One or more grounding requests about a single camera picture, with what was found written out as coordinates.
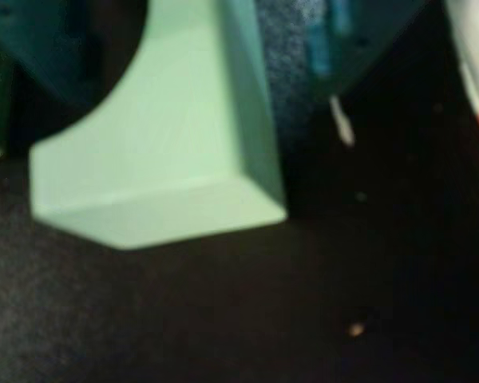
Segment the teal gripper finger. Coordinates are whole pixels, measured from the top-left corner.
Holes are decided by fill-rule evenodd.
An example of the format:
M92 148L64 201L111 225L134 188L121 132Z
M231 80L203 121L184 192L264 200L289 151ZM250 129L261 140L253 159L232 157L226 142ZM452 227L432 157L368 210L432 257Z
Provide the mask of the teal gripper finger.
M91 109L121 79L145 1L0 1L0 46L67 105Z
M424 1L309 1L307 60L321 97L354 87L411 25Z

